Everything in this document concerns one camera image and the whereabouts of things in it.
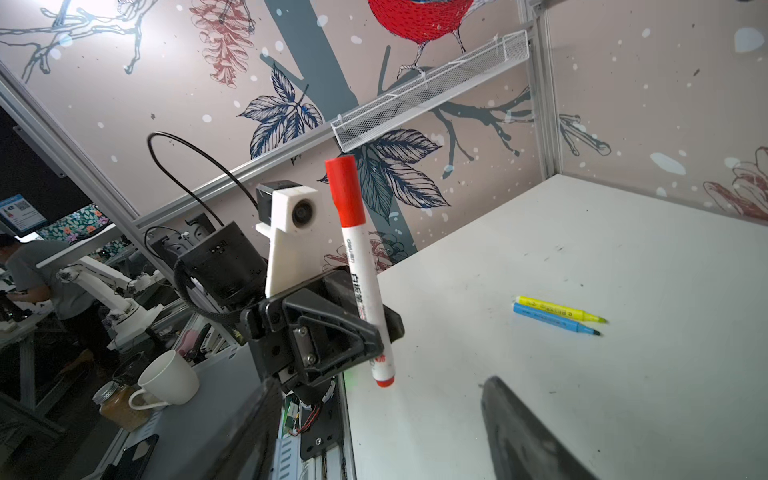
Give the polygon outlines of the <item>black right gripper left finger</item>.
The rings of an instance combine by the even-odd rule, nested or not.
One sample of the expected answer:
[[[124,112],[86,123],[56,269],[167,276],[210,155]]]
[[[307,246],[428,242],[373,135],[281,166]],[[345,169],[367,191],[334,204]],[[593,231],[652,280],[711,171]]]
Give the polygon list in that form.
[[[217,432],[223,442],[201,479],[270,479],[281,418],[282,391],[275,379],[265,380]]]

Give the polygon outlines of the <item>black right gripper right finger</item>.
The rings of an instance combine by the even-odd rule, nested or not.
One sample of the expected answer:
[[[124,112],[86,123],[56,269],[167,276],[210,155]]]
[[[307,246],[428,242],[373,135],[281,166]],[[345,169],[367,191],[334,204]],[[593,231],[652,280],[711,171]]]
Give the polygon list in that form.
[[[483,384],[481,411],[498,479],[595,477],[501,378]]]

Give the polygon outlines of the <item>white marker pen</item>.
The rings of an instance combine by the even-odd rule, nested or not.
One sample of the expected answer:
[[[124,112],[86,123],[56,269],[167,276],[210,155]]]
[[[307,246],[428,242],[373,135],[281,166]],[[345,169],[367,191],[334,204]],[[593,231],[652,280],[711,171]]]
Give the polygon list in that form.
[[[364,225],[342,228],[342,235],[359,316],[377,329],[382,340],[382,352],[370,361],[372,376],[379,387],[387,388],[394,384],[396,371],[369,237]]]

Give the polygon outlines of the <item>red pen cap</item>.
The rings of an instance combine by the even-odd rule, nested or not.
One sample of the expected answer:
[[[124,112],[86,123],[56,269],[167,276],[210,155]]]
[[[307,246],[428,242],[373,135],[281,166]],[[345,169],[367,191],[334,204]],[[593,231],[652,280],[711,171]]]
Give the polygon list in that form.
[[[358,227],[366,223],[356,159],[342,156],[325,162],[332,200],[343,228]]]

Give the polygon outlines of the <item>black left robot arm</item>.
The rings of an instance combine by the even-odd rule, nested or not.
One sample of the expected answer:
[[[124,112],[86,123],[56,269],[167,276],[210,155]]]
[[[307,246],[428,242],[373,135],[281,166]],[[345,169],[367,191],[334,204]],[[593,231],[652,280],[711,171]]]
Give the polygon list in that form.
[[[259,378],[278,381],[306,404],[320,403],[336,375],[383,351],[380,334],[358,315],[348,267],[267,295],[267,264],[236,223],[182,254],[174,279],[178,287],[197,280],[224,308],[204,317],[237,327]]]

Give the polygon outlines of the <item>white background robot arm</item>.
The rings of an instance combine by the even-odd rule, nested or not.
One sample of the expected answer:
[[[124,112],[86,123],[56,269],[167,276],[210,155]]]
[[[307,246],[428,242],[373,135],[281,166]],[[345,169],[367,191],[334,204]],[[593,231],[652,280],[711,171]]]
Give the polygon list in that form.
[[[123,291],[133,280],[105,264],[83,257],[63,267],[59,278],[74,283],[109,307],[121,347],[149,327],[160,313],[147,310]],[[234,344],[198,366],[179,347],[167,350],[130,383],[128,410],[145,412],[137,442],[157,439],[146,455],[144,479],[222,479],[227,451],[258,400],[261,385],[251,353]]]

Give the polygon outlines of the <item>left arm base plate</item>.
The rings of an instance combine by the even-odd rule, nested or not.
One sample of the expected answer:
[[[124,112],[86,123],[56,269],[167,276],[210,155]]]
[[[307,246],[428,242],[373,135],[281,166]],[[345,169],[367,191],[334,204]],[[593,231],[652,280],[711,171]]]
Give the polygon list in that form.
[[[343,421],[339,403],[338,382],[327,383],[327,389],[314,404],[298,429],[300,458],[308,461],[321,456],[343,439]]]

